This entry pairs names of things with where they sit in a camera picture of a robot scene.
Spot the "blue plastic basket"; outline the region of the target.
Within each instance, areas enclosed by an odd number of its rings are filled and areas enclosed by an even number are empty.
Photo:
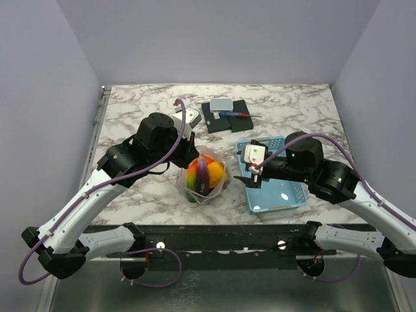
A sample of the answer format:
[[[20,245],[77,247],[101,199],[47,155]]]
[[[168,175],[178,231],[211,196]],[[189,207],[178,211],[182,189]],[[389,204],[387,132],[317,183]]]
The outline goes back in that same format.
[[[284,146],[284,136],[273,136],[267,138],[254,139],[268,147],[270,153],[278,151]],[[236,143],[237,154],[250,140],[240,140]],[[251,177],[251,173],[246,171],[246,165],[241,161],[241,156],[237,155],[240,175],[243,177]],[[307,194],[304,186],[299,182],[270,179],[262,181],[261,188],[245,187],[247,203],[252,214],[259,215],[261,213],[274,213],[274,211],[282,211],[286,209],[297,209],[307,205]]]

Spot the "black flat box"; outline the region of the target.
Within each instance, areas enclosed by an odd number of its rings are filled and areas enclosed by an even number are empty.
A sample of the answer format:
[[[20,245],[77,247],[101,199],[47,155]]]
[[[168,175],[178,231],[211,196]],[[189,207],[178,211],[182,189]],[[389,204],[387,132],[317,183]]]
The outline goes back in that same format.
[[[245,100],[237,100],[233,101],[233,112],[241,112],[245,114],[249,114],[249,110],[247,108]],[[229,118],[229,124],[231,127],[231,132],[241,132],[247,131],[254,128],[252,119],[250,117],[247,118]]]
[[[209,109],[209,102],[202,103],[201,110],[209,133],[217,133],[231,129],[228,118],[221,116],[219,118],[215,118],[215,114]]]

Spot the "green leafy vegetable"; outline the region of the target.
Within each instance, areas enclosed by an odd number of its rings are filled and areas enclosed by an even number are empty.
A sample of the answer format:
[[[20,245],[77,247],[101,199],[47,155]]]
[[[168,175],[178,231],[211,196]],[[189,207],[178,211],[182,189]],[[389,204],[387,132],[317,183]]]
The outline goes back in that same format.
[[[196,194],[196,171],[188,169],[184,173],[185,186],[192,195]]]

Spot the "small grey white box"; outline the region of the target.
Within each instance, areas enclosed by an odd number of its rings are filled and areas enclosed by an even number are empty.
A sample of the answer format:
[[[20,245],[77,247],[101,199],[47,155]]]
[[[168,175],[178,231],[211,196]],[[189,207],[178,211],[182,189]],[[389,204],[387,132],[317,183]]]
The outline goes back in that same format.
[[[232,111],[233,100],[231,98],[211,98],[209,101],[209,110],[211,112]]]

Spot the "aluminium side rail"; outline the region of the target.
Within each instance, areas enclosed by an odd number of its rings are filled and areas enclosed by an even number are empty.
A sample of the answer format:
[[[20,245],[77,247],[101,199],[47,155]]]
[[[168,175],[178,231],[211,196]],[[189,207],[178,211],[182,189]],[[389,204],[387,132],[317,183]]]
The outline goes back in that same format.
[[[97,145],[98,145],[100,132],[101,132],[101,129],[102,129],[105,113],[106,113],[106,110],[107,110],[107,106],[108,106],[108,102],[109,102],[109,98],[110,98],[110,94],[111,94],[111,90],[112,90],[112,86],[109,86],[109,85],[102,86],[101,88],[102,88],[101,99],[98,103],[96,115],[95,115],[94,120],[93,120],[94,128],[93,128],[92,138],[90,140],[90,145],[89,145],[89,148],[88,148],[88,152],[87,152],[87,155],[86,155],[86,161],[85,161],[85,164],[84,164],[83,173],[82,173],[81,180],[80,180],[80,183],[79,183],[79,186],[78,186],[79,190],[86,183],[86,181],[87,181],[87,179],[90,176],[90,173],[92,171],[92,164],[93,164],[93,160],[94,160],[94,155],[95,155],[96,148],[97,148]]]

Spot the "black mounting rail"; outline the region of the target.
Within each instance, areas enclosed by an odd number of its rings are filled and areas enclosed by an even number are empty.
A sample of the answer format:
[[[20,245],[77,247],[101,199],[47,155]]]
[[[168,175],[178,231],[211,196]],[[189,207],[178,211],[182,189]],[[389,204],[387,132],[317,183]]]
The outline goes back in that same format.
[[[151,270],[246,270],[278,268],[292,270],[297,257],[312,260],[321,253],[313,242],[311,225],[215,225],[136,226],[128,224],[133,245],[117,242],[102,256],[134,257],[149,248]]]

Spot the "blue red screwdriver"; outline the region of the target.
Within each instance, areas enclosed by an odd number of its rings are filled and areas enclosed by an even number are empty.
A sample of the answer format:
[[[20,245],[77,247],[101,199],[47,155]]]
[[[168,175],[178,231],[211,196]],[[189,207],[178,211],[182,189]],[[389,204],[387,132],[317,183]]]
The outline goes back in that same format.
[[[220,117],[228,117],[228,118],[261,118],[259,115],[252,115],[243,112],[231,112],[231,111],[220,111],[218,113]]]

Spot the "clear pink zip top bag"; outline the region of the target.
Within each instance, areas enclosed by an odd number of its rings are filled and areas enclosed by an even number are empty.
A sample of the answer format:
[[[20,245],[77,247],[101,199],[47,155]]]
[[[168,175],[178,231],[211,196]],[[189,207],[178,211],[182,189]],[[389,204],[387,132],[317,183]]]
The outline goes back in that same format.
[[[182,169],[176,188],[189,203],[206,204],[218,197],[231,181],[231,159],[223,157],[205,146],[197,147],[197,157]]]

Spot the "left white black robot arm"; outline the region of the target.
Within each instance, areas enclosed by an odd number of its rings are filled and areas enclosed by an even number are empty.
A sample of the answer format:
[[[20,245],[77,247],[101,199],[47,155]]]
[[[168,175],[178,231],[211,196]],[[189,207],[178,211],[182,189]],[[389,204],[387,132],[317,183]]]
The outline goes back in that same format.
[[[138,179],[155,174],[160,164],[180,168],[198,156],[186,112],[173,116],[154,112],[138,131],[110,147],[78,193],[50,221],[27,227],[22,239],[38,254],[48,274],[63,280],[88,260],[115,253],[134,257],[146,247],[145,234],[133,223],[87,234],[95,217]]]

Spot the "yellow bell pepper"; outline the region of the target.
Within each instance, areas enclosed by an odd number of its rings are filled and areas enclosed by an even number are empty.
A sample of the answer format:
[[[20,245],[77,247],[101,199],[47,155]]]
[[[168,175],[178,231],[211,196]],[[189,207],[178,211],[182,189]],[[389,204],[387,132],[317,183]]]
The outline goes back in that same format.
[[[212,158],[205,156],[205,162],[207,164],[207,171],[209,176],[209,188],[214,189],[217,187],[224,175],[224,167]]]

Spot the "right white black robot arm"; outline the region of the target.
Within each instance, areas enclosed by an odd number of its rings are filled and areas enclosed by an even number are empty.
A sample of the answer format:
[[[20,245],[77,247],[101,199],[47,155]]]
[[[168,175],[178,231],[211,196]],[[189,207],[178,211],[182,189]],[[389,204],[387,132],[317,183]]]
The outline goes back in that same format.
[[[271,179],[305,183],[316,198],[339,205],[373,227],[373,231],[356,231],[308,222],[290,249],[303,254],[336,250],[375,257],[390,271],[415,277],[415,219],[376,193],[335,139],[299,131],[274,153],[257,140],[237,153],[249,174],[238,178],[246,187],[259,189]]]

